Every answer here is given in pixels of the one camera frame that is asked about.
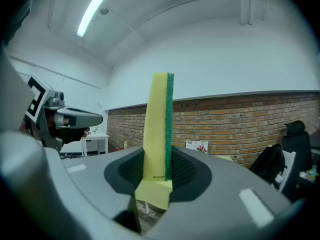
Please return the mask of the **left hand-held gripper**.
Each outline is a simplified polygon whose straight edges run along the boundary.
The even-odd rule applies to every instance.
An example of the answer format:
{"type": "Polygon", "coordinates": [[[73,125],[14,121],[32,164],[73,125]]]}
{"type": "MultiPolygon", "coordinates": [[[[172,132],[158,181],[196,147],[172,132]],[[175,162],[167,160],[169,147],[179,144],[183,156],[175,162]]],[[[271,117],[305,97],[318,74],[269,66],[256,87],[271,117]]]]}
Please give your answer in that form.
{"type": "Polygon", "coordinates": [[[30,74],[27,85],[34,98],[25,113],[25,131],[44,147],[62,149],[63,140],[58,137],[57,129],[86,129],[103,122],[100,114],[65,106],[64,93],[56,91],[34,73],[30,74]]]}

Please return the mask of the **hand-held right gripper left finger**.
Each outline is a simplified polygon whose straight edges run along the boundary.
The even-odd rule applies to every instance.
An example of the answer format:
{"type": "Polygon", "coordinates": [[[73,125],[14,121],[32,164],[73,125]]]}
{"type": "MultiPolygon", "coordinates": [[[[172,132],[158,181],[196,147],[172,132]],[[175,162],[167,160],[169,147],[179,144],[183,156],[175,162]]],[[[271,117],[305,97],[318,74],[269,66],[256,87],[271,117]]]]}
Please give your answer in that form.
{"type": "Polygon", "coordinates": [[[67,240],[143,240],[134,196],[143,148],[66,160],[44,150],[54,190],[71,218],[67,240]]]}

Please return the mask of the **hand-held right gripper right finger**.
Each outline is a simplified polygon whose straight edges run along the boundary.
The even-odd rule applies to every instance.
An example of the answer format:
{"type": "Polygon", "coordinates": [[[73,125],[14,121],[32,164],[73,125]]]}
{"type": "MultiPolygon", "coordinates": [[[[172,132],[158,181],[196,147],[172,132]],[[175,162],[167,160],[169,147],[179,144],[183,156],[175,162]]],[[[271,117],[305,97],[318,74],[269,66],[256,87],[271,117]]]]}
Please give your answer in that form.
{"type": "Polygon", "coordinates": [[[283,240],[304,201],[290,202],[247,168],[186,148],[173,153],[195,167],[170,195],[169,208],[146,234],[151,240],[283,240]]]}

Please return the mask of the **yellow green sponge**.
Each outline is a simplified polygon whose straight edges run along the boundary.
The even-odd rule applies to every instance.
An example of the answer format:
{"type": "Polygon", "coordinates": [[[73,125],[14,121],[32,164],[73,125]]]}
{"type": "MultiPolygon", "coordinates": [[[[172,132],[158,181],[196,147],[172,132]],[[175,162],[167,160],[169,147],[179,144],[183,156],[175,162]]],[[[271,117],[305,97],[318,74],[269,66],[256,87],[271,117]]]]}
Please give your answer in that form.
{"type": "Polygon", "coordinates": [[[165,211],[173,191],[173,92],[174,74],[155,72],[143,130],[143,176],[134,193],[138,201],[165,211]]]}

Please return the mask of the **person's left hand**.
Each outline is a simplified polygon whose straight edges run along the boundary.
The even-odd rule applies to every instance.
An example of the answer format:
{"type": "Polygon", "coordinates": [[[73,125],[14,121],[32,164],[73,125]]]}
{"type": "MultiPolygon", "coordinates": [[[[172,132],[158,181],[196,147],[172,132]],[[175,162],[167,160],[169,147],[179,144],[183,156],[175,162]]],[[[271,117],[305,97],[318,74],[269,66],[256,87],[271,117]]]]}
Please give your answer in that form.
{"type": "Polygon", "coordinates": [[[72,142],[78,142],[88,135],[90,128],[60,128],[56,129],[54,135],[62,140],[62,146],[72,142]]]}

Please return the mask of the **printed white sign board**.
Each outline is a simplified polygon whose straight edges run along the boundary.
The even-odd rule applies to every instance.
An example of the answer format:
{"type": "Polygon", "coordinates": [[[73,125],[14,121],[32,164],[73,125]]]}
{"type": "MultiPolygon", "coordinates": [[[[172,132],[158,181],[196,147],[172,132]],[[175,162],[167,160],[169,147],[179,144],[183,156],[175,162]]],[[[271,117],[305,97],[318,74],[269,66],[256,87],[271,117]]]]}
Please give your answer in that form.
{"type": "Polygon", "coordinates": [[[185,147],[190,150],[196,150],[198,146],[204,146],[207,149],[208,153],[209,143],[207,141],[187,140],[185,144],[185,147]]]}

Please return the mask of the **black backpack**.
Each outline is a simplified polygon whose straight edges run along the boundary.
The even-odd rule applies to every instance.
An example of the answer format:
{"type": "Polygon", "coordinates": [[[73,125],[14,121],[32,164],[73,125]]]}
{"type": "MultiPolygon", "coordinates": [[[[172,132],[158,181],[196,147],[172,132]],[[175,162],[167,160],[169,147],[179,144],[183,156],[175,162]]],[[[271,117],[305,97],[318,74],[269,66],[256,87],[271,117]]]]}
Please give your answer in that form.
{"type": "Polygon", "coordinates": [[[274,184],[277,175],[282,174],[284,169],[285,157],[280,144],[267,146],[249,168],[251,172],[269,184],[274,184]]]}

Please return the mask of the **black office chair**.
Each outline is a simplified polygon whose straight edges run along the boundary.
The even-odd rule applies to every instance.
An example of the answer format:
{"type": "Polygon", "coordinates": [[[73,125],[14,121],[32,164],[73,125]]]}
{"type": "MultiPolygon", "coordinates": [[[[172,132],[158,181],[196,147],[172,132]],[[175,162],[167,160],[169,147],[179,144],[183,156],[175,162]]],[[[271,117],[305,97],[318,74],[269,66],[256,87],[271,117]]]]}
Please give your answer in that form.
{"type": "Polygon", "coordinates": [[[281,143],[284,151],[295,152],[289,181],[295,184],[300,172],[305,172],[312,167],[312,155],[310,135],[305,130],[305,124],[301,120],[286,123],[286,135],[282,137],[281,143]]]}

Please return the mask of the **long ceiling light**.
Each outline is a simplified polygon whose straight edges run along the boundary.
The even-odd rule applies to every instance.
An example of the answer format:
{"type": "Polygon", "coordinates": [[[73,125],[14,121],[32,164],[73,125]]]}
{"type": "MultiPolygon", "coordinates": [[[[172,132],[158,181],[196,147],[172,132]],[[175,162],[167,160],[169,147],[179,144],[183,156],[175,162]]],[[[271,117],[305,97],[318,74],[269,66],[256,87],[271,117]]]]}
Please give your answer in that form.
{"type": "Polygon", "coordinates": [[[104,0],[91,0],[87,6],[77,29],[77,36],[83,37],[94,14],[104,0]]]}

